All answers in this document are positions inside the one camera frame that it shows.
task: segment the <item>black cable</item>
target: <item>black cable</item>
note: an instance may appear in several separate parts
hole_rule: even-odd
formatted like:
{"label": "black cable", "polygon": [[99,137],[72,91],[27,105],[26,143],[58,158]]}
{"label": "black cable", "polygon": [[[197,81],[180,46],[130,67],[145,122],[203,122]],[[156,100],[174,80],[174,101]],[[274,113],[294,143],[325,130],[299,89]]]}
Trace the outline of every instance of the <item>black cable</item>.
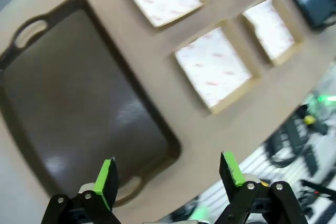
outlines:
{"label": "black cable", "polygon": [[300,137],[302,140],[302,145],[300,147],[299,151],[296,151],[296,153],[293,153],[293,156],[289,158],[284,158],[277,160],[276,158],[276,153],[274,149],[274,141],[272,140],[273,137],[277,137],[278,139],[281,139],[281,134],[286,133],[284,130],[284,125],[280,126],[280,129],[277,130],[276,132],[273,133],[273,135],[265,142],[265,153],[268,161],[270,162],[271,165],[275,166],[276,168],[285,168],[295,162],[302,154],[303,151],[306,148],[306,144],[310,138],[310,133],[307,130],[307,134],[303,137]]}
{"label": "black cable", "polygon": [[336,202],[330,203],[314,224],[327,224],[336,214]]}

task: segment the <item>dark brown tray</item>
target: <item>dark brown tray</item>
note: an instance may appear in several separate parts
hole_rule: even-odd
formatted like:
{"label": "dark brown tray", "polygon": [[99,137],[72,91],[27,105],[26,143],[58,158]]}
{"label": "dark brown tray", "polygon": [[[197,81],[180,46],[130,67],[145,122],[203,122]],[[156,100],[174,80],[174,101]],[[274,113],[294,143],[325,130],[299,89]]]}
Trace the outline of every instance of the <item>dark brown tray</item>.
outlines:
{"label": "dark brown tray", "polygon": [[[47,28],[17,47],[18,36],[40,20]],[[66,0],[25,22],[0,70],[3,117],[51,195],[74,196],[95,181],[104,159],[115,157],[120,186],[140,178],[120,206],[181,153],[87,0]]]}

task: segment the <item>screw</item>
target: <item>screw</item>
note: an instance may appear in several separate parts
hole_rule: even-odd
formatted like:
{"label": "screw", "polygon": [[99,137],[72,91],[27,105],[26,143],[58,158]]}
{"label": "screw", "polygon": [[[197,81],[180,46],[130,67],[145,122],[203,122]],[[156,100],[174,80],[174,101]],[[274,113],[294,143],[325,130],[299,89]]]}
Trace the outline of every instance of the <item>screw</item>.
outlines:
{"label": "screw", "polygon": [[277,184],[275,187],[277,188],[277,190],[282,190],[283,189],[282,184]]}
{"label": "screw", "polygon": [[254,188],[255,188],[254,184],[252,183],[247,184],[247,189],[253,190]]}

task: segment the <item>rectangular tray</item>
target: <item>rectangular tray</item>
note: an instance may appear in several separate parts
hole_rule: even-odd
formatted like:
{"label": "rectangular tray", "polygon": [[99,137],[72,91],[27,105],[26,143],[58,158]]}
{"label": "rectangular tray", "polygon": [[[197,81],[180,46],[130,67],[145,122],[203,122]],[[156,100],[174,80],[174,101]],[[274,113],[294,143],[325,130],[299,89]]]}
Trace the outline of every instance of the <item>rectangular tray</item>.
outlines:
{"label": "rectangular tray", "polygon": [[[47,28],[17,47],[42,20]],[[0,69],[4,120],[50,195],[76,195],[115,157],[120,187],[138,179],[120,206],[180,156],[179,141],[87,0],[66,0],[25,22]]]}
{"label": "rectangular tray", "polygon": [[[250,72],[251,77],[244,83],[242,83],[237,89],[235,89],[233,92],[231,92],[229,95],[221,99],[217,104],[210,105],[206,98],[204,97],[203,89],[199,87],[193,80],[191,74],[188,72],[188,70],[183,66],[178,59],[179,57],[176,55],[176,52],[179,51],[181,48],[187,47],[190,43],[194,42],[195,40],[199,39],[203,35],[206,35],[208,32],[214,30],[215,28],[221,28],[223,34],[226,36],[227,40],[231,43],[233,49],[238,54],[238,57],[242,60],[243,64],[247,68],[247,70]],[[188,39],[187,41],[183,42],[174,52],[175,57],[177,58],[177,61],[179,62],[180,66],[182,67],[183,71],[186,73],[187,77],[189,78],[191,84],[195,88],[198,95],[201,97],[205,105],[210,109],[210,111],[213,114],[217,114],[223,109],[225,109],[227,106],[238,100],[241,96],[243,96],[245,93],[247,93],[249,90],[251,90],[254,85],[258,82],[258,79],[260,78],[260,73],[258,69],[256,68],[255,64],[251,61],[247,47],[244,44],[243,39],[238,35],[236,28],[234,27],[233,21],[228,20],[222,20],[221,22],[212,25],[211,27],[207,27],[206,29],[200,31],[196,35],[194,35],[192,38]]]}
{"label": "rectangular tray", "polygon": [[[254,4],[252,7],[259,5],[265,1],[267,0],[260,0],[258,3]],[[276,12],[278,13],[279,17],[282,19],[284,25],[290,32],[292,38],[294,39],[293,45],[290,46],[287,50],[285,50],[283,53],[281,53],[276,58],[271,58],[267,50],[265,50],[263,45],[260,43],[260,38],[257,35],[258,24],[252,19],[250,19],[245,13],[242,13],[242,17],[243,17],[243,21],[245,22],[247,28],[249,29],[249,31],[252,33],[253,37],[255,38],[256,43],[261,46],[267,58],[270,60],[270,62],[274,66],[278,66],[278,65],[283,64],[288,59],[290,59],[300,49],[304,41],[304,36],[303,36],[303,33],[300,31],[299,27],[297,26],[295,20],[293,20],[291,12],[288,10],[288,8],[282,2],[282,0],[272,0],[272,5],[274,9],[276,10]]]}

